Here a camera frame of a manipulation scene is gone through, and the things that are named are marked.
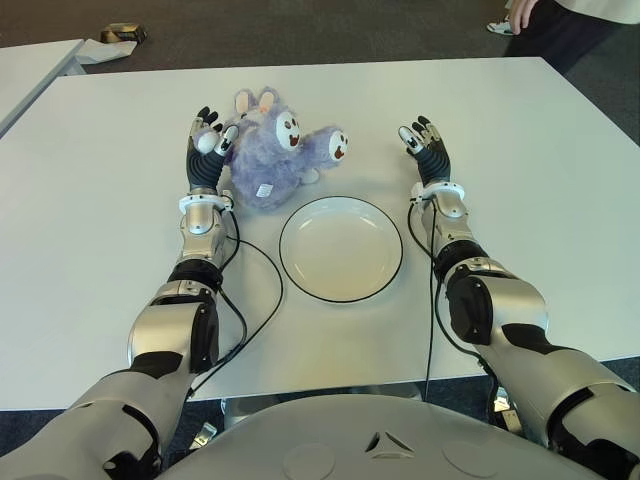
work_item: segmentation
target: person's hand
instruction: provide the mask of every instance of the person's hand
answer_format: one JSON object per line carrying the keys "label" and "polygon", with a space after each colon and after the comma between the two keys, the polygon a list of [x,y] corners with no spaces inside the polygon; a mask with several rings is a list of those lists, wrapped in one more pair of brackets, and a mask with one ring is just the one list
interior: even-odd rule
{"label": "person's hand", "polygon": [[529,26],[531,10],[538,0],[513,0],[511,10],[509,10],[509,23],[514,35],[519,35],[523,29]]}

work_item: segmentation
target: stuffed animal ear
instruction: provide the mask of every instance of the stuffed animal ear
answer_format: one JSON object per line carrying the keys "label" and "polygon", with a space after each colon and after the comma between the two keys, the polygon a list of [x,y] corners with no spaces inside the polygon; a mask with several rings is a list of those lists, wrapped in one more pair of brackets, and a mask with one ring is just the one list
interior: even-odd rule
{"label": "stuffed animal ear", "polygon": [[262,93],[260,93],[260,101],[258,102],[260,111],[262,113],[267,113],[271,110],[271,107],[279,101],[280,95],[278,95],[278,92],[271,87],[265,87],[264,90],[262,90]]}
{"label": "stuffed animal ear", "polygon": [[244,88],[236,93],[236,112],[242,115],[247,113],[258,104],[256,97],[248,88]]}

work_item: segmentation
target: black cable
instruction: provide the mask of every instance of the black cable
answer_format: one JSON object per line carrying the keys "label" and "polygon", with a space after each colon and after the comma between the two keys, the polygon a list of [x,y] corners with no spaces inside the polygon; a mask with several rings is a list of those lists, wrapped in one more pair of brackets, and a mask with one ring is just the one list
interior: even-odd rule
{"label": "black cable", "polygon": [[489,397],[487,398],[487,406],[486,406],[486,414],[487,414],[487,422],[491,425],[496,425],[496,412],[493,402],[496,399],[496,395],[498,394],[498,387],[500,386],[500,382],[498,382],[498,377],[496,377],[493,370],[491,373],[487,372],[489,378],[491,379],[491,388],[489,389]]}
{"label": "black cable", "polygon": [[489,364],[485,361],[485,359],[482,358],[482,356],[480,356],[478,353],[472,350],[467,350],[466,348],[462,348],[460,345],[458,345],[458,343],[456,343],[453,340],[453,338],[451,338],[451,335],[449,335],[449,332],[445,330],[444,325],[442,324],[442,319],[440,318],[440,309],[438,307],[438,300],[440,299],[441,288],[442,288],[442,282],[438,281],[438,286],[436,287],[436,320],[438,321],[438,326],[440,327],[440,330],[442,331],[446,339],[456,350],[475,358],[478,361],[478,364],[489,376],[489,379],[491,381],[491,388],[489,390],[489,397],[487,398],[486,414],[487,414],[487,421],[491,425],[495,425],[496,417],[493,411],[493,401],[495,400],[496,394],[498,393],[498,386],[500,385],[500,382],[498,380],[498,377],[494,373],[493,369],[489,366]]}
{"label": "black cable", "polygon": [[[435,324],[433,321],[433,316],[434,316],[434,300],[433,300],[433,256],[431,255],[430,252],[433,252],[433,241],[434,241],[434,236],[435,236],[435,229],[436,229],[436,205],[433,202],[433,200],[431,201],[431,207],[433,208],[433,223],[431,225],[431,241],[430,243],[430,247],[429,247],[429,252],[427,252],[427,254],[429,255],[429,258],[431,258],[430,263],[430,268],[429,268],[429,300],[430,300],[430,305],[431,305],[431,309],[430,309],[430,315],[431,315],[431,322],[430,322],[430,327],[429,327],[429,353],[427,354],[427,374],[425,376],[424,379],[424,391],[422,392],[422,401],[426,402],[427,401],[427,393],[429,392],[429,376],[431,375],[431,354],[433,352],[433,330],[435,328]],[[411,211],[413,210],[413,203],[411,204],[411,206],[409,207],[409,217],[408,217],[408,221],[409,221],[409,231],[413,234],[413,230],[411,229]]]}
{"label": "black cable", "polygon": [[[223,197],[228,198],[229,200],[231,200],[231,207],[233,208],[233,199],[231,197],[228,197],[227,195],[222,195]],[[238,219],[236,218],[236,215],[233,213],[233,211],[229,212],[229,214],[231,215],[231,220],[233,220],[233,228],[236,231],[236,246],[233,249],[233,252],[231,253],[231,255],[229,256],[229,258],[227,258],[224,263],[222,264],[222,266],[220,267],[220,273],[222,273],[224,271],[225,268],[227,268],[227,265],[229,265],[229,263],[231,263],[231,260],[233,260],[235,258],[235,256],[238,253],[238,250],[240,250],[240,229],[238,227]]]}
{"label": "black cable", "polygon": [[411,214],[413,213],[413,206],[414,206],[413,203],[411,203],[411,205],[409,205],[409,211],[407,212],[407,227],[409,227],[409,233],[411,234],[411,238],[413,238],[413,241],[416,242],[416,245],[418,245],[418,247],[420,247],[420,249],[424,253],[426,253],[427,256],[433,262],[434,258],[433,258],[433,256],[431,256],[431,252],[429,250],[427,250],[425,248],[425,246],[422,245],[422,243],[420,243],[420,240],[418,240],[418,237],[416,237],[416,234],[413,231],[413,225],[411,225]]}
{"label": "black cable", "polygon": [[229,300],[229,297],[227,297],[227,294],[224,292],[222,287],[220,287],[220,296],[240,320],[240,323],[242,324],[242,338],[240,339],[239,343],[244,343],[244,341],[247,339],[247,321],[245,320],[244,315],[242,315],[242,313],[240,313],[240,310],[238,310],[238,307],[236,307],[234,303]]}
{"label": "black cable", "polygon": [[487,375],[489,376],[490,380],[491,380],[491,389],[489,392],[489,398],[487,399],[487,406],[486,406],[486,413],[487,413],[487,420],[489,421],[489,423],[491,424],[495,424],[495,415],[493,412],[493,401],[496,397],[496,394],[498,392],[498,386],[499,386],[499,381],[498,381],[498,377],[496,376],[496,374],[493,372],[493,370],[491,369],[491,367],[489,366],[489,364],[484,360],[484,358],[482,358],[482,356],[480,356],[478,353],[472,351],[472,350],[468,350],[466,348],[461,347],[460,345],[458,345],[458,343],[451,337],[451,335],[449,335],[449,332],[445,329],[444,324],[442,323],[442,319],[440,318],[440,306],[439,306],[439,302],[440,302],[440,292],[442,291],[442,281],[438,280],[437,286],[436,286],[436,293],[435,293],[435,299],[434,299],[434,295],[433,295],[433,266],[434,266],[434,258],[431,255],[431,252],[433,251],[433,242],[434,242],[434,232],[435,232],[435,223],[436,223],[436,210],[435,210],[435,202],[433,200],[431,200],[431,207],[433,208],[433,222],[431,225],[431,238],[430,238],[430,248],[429,250],[427,250],[425,248],[424,245],[422,245],[422,243],[420,243],[420,241],[418,240],[418,238],[416,237],[414,231],[413,231],[413,227],[411,225],[411,214],[413,212],[413,203],[409,206],[409,211],[407,212],[407,226],[409,227],[409,233],[411,234],[411,237],[413,238],[413,240],[416,242],[416,244],[418,245],[418,247],[420,247],[420,249],[425,252],[429,258],[431,259],[431,272],[429,275],[429,297],[430,297],[430,304],[431,304],[431,328],[430,328],[430,334],[429,334],[429,354],[427,356],[427,375],[425,378],[425,385],[424,385],[424,391],[422,392],[422,399],[423,401],[427,401],[427,392],[428,392],[428,388],[429,388],[429,376],[430,376],[430,369],[431,369],[431,351],[432,351],[432,347],[433,347],[433,317],[434,317],[434,313],[435,313],[435,318],[436,321],[438,322],[438,327],[440,328],[440,331],[442,332],[442,334],[445,336],[445,338],[447,339],[447,341],[459,352],[464,353],[465,355],[470,355],[473,358],[475,358],[478,362],[478,364],[483,368],[483,370],[487,373]]}
{"label": "black cable", "polygon": [[193,397],[193,395],[200,389],[200,387],[202,387],[202,385],[204,385],[205,383],[207,383],[209,381],[209,379],[211,377],[213,377],[213,375],[215,375],[222,367],[224,367],[226,364],[228,364],[231,360],[233,360],[233,358],[236,357],[236,355],[238,355],[242,350],[244,350],[244,348],[249,345],[249,343],[255,338],[255,336],[260,333],[260,331],[267,325],[267,323],[269,323],[269,321],[273,318],[273,316],[276,314],[276,312],[278,311],[278,309],[280,308],[280,305],[282,304],[282,299],[284,298],[284,281],[282,280],[282,274],[280,273],[280,270],[278,269],[278,266],[275,264],[275,262],[271,259],[271,257],[269,255],[267,255],[264,251],[262,251],[259,247],[256,247],[253,243],[251,242],[247,242],[246,240],[241,240],[239,238],[233,238],[233,237],[228,237],[230,240],[235,240],[237,244],[243,243],[245,245],[250,246],[251,248],[257,250],[259,253],[261,253],[268,261],[269,263],[273,266],[273,269],[276,271],[276,274],[278,275],[278,281],[280,283],[280,293],[278,295],[278,302],[276,303],[276,306],[273,308],[273,310],[271,311],[271,313],[269,314],[269,316],[260,324],[260,326],[256,329],[255,332],[253,332],[249,338],[246,339],[246,341],[244,343],[238,342],[236,344],[236,346],[227,354],[225,355],[221,360],[218,360],[216,362],[216,366],[214,366],[213,370],[211,371],[211,373],[209,373],[209,375],[207,375],[204,380],[202,380],[198,385],[196,385],[195,387],[189,389],[189,393],[188,396],[189,397]]}

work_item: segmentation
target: purple stuffed animal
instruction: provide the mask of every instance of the purple stuffed animal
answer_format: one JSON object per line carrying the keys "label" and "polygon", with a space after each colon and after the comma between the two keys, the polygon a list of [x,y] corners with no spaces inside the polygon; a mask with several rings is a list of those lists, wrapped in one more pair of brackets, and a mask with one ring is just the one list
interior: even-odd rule
{"label": "purple stuffed animal", "polygon": [[300,184],[314,183],[317,169],[342,162],[349,140],[336,126],[302,136],[296,114],[278,93],[265,88],[257,101],[249,90],[236,94],[235,123],[240,137],[229,155],[231,180],[246,205],[272,209]]}

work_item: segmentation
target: white table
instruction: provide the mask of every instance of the white table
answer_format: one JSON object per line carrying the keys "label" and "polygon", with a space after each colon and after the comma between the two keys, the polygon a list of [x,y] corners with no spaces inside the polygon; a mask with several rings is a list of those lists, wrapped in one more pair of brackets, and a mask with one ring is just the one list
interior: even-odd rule
{"label": "white table", "polygon": [[59,75],[84,73],[82,40],[0,48],[0,137]]}
{"label": "white table", "polygon": [[[0,142],[0,408],[64,407],[126,367],[129,328],[180,246],[192,116],[205,103],[229,113],[238,89],[264,85],[306,131],[342,125],[351,150],[276,212],[239,208],[243,237],[277,259],[294,209],[351,195],[394,219],[405,257],[392,284],[358,304],[322,303],[287,281],[279,314],[201,398],[423,377],[428,268],[405,224],[418,173],[396,134],[419,113],[444,136],[476,237],[546,297],[550,339],[600,360],[640,353],[640,149],[539,59],[65,77]],[[251,329],[277,293],[244,248],[225,285]],[[437,332],[433,377],[477,373]]]}

